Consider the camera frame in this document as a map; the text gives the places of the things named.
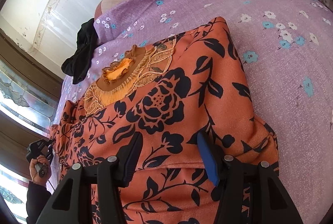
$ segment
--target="garment sleeve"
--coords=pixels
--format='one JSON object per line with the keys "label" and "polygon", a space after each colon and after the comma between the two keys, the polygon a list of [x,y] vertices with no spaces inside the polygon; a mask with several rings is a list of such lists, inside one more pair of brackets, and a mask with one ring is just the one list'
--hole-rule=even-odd
{"label": "garment sleeve", "polygon": [[27,193],[27,224],[35,224],[51,193],[46,187],[29,182]]}

